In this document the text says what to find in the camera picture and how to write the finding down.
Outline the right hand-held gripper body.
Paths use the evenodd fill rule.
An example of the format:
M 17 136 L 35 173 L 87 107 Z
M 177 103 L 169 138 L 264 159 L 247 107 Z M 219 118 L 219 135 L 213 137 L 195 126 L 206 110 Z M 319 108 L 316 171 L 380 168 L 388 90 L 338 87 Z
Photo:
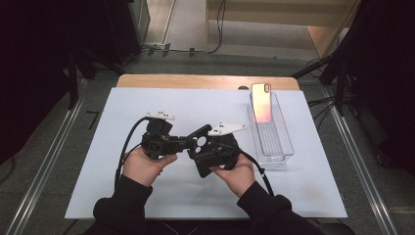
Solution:
M 230 170 L 235 166 L 240 155 L 240 147 L 234 133 L 246 128 L 244 124 L 221 122 L 207 133 L 212 147 L 223 146 L 228 150 L 226 157 L 216 157 L 225 161 L 225 165 L 220 165 L 222 168 Z

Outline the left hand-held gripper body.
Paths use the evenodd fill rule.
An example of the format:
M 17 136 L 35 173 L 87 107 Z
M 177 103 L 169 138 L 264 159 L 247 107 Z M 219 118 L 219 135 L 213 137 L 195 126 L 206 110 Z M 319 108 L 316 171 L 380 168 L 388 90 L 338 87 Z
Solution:
M 161 113 L 148 113 L 145 116 L 148 124 L 145 133 L 142 135 L 141 146 L 153 160 L 157 160 L 160 156 L 176 154 L 178 146 L 185 146 L 178 141 L 179 136 L 169 134 L 173 127 L 168 122 L 169 119 L 171 119 L 170 115 Z

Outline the black phone case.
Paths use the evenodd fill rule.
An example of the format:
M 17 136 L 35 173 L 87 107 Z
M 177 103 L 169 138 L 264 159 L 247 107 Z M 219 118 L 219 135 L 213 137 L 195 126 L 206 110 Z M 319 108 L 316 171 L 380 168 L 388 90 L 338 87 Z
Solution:
M 205 165 L 206 160 L 215 158 L 209 153 L 213 148 L 209 143 L 208 132 L 210 130 L 212 127 L 206 124 L 189 135 L 189 137 L 196 139 L 196 144 L 192 145 L 193 150 L 187 151 L 187 153 L 189 158 L 194 161 L 201 178 L 205 178 L 211 173 L 211 167 Z

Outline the clear plastic container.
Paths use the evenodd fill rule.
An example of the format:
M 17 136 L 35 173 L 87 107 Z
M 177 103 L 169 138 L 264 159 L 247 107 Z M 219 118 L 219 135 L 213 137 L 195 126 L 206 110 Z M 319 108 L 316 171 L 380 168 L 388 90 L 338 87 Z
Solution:
M 254 139 L 256 160 L 264 166 L 275 167 L 284 165 L 295 153 L 290 134 L 274 92 L 268 94 L 271 108 L 270 120 L 260 122 L 255 113 L 254 95 L 250 95 L 251 103 L 247 106 L 251 131 Z

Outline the iridescent phone case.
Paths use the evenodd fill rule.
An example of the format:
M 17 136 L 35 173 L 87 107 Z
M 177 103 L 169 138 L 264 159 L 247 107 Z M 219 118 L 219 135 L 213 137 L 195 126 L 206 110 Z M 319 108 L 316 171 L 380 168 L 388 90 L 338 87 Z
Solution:
M 256 123 L 271 121 L 271 85 L 269 83 L 255 83 L 251 87 L 251 100 Z

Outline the person's left hand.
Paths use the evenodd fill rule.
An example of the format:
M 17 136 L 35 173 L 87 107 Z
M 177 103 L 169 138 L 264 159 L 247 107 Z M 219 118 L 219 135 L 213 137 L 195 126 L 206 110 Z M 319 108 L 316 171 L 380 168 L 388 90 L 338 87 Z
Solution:
M 163 169 L 177 159 L 176 155 L 167 155 L 153 160 L 142 147 L 139 147 L 125 158 L 122 174 L 143 186 L 150 187 Z

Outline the person's right hand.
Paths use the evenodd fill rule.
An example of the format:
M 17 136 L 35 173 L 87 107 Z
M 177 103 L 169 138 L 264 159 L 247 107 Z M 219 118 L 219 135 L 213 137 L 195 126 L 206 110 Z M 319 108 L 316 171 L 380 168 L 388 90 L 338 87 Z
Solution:
M 221 178 L 238 198 L 241 198 L 255 182 L 253 163 L 242 154 L 238 156 L 233 169 L 213 166 L 210 170 Z

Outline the wooden table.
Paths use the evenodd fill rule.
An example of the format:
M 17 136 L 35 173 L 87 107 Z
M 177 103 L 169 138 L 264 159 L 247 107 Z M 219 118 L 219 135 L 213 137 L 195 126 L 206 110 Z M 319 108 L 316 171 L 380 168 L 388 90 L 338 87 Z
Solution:
M 254 83 L 269 82 L 274 90 L 299 91 L 298 82 L 293 77 L 239 76 L 239 75 L 200 75 L 200 74 L 124 74 L 117 87 L 141 88 L 189 88 L 189 89 L 239 89 L 250 88 Z

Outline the person's dark clothing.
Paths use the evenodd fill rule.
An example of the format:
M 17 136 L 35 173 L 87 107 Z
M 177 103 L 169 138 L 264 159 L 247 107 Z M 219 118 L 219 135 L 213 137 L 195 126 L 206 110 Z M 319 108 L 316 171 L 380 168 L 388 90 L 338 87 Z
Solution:
M 248 220 L 147 220 L 145 235 L 255 235 Z

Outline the black metal stand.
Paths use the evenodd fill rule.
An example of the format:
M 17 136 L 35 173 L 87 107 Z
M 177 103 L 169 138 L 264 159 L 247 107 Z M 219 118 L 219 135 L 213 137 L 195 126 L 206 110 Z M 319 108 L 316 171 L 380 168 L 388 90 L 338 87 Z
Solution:
M 337 80 L 335 107 L 341 117 L 344 115 L 343 98 L 346 86 L 346 61 L 344 60 L 343 55 L 344 53 L 341 49 L 336 49 L 327 57 L 318 59 L 316 62 L 306 66 L 304 69 L 292 74 L 294 79 L 299 79 L 312 71 L 316 71 L 317 69 L 324 67 L 324 70 L 319 78 L 320 83 L 322 85 L 330 85 L 334 79 Z
M 110 71 L 118 75 L 125 74 L 125 71 L 119 66 L 111 63 L 109 60 L 100 56 L 99 54 L 88 50 L 86 48 L 73 47 L 68 54 L 68 78 L 69 78 L 69 109 L 72 110 L 79 100 L 77 75 L 80 71 L 87 79 L 93 79 L 96 76 L 96 69 L 92 62 L 98 62 Z

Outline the grey cabinet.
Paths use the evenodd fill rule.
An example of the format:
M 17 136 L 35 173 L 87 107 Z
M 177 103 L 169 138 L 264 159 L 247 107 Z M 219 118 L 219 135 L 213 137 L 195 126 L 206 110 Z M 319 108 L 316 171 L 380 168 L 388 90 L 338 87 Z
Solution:
M 143 45 L 151 21 L 147 0 L 127 0 L 128 10 L 140 45 Z

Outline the light wooden cabinet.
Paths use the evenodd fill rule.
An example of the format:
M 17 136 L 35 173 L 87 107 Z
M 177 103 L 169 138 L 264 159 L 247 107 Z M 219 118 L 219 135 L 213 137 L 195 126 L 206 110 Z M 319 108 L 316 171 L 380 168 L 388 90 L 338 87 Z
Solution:
M 351 24 L 361 0 L 226 0 L 230 22 L 306 25 L 320 58 Z

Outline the black curtain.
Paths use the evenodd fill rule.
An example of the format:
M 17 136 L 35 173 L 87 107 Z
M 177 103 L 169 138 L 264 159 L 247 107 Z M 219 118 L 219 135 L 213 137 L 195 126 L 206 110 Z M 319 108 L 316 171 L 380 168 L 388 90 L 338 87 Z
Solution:
M 345 42 L 354 105 L 378 161 L 415 176 L 415 0 L 361 0 Z
M 68 54 L 138 54 L 127 0 L 0 0 L 0 164 L 69 94 Z

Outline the aluminium floor rail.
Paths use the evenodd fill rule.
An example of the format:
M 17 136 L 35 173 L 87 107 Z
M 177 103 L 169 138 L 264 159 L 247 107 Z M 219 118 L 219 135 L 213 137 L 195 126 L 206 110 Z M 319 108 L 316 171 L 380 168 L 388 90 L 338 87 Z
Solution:
M 318 133 L 345 203 L 344 222 L 357 235 L 398 235 L 347 119 L 333 102 L 329 102 L 324 115 L 318 120 Z
M 22 235 L 28 220 L 43 192 L 46 182 L 52 172 L 52 169 L 63 149 L 68 138 L 69 132 L 74 124 L 75 119 L 83 105 L 85 92 L 89 88 L 90 82 L 83 78 L 78 85 L 78 100 L 74 103 L 71 110 L 66 111 L 62 121 L 46 156 L 43 159 L 40 168 L 37 170 L 28 190 L 18 207 L 17 212 L 8 227 L 6 235 Z

